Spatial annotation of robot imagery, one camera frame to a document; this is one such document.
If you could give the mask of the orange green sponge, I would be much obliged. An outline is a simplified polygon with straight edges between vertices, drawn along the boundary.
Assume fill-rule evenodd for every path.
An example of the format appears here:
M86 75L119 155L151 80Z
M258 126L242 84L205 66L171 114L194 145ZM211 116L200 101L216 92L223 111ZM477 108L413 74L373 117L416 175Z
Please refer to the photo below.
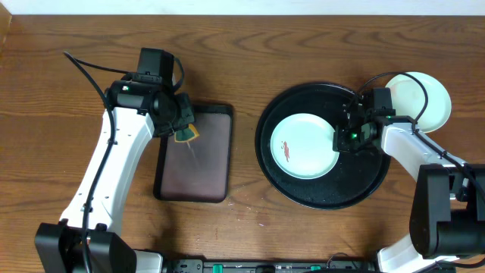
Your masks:
M178 130L174 134L174 141L176 143L188 143L200 136L196 127L193 124L189 124L187 128Z

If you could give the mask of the pale green plate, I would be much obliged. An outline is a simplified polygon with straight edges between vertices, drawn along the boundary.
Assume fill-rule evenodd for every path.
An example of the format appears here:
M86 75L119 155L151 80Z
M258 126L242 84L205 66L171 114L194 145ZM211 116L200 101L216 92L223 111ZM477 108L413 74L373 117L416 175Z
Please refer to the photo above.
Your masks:
M427 91L427 107L418 119L418 127L424 133L433 132L441 128L449 119L452 103L448 91L440 81L421 72L408 74L419 80ZM393 108L400 116L415 119L422 110L425 98L422 88L410 77L397 75L386 85L390 88Z
M277 166L291 177L312 180L336 165L335 129L317 115L299 113L284 118L271 132L270 151Z

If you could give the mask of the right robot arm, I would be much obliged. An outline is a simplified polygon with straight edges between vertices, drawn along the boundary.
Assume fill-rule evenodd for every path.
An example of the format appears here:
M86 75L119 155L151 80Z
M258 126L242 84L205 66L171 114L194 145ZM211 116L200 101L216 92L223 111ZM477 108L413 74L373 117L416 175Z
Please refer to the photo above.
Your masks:
M336 126L333 148L357 153L378 149L415 180L409 233L377 254L381 272L478 268L484 254L484 166L470 165L438 146L418 120L398 116L391 92L374 88L343 106L347 122Z

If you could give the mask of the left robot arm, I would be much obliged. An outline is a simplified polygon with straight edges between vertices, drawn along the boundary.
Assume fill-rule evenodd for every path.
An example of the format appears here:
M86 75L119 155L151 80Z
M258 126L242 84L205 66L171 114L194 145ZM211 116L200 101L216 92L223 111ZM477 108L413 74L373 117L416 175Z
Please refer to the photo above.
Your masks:
M116 80L84 178L57 224L42 223L34 239L47 272L160 272L162 254L133 249L122 230L124 206L149 141L194 122L186 93L170 84Z

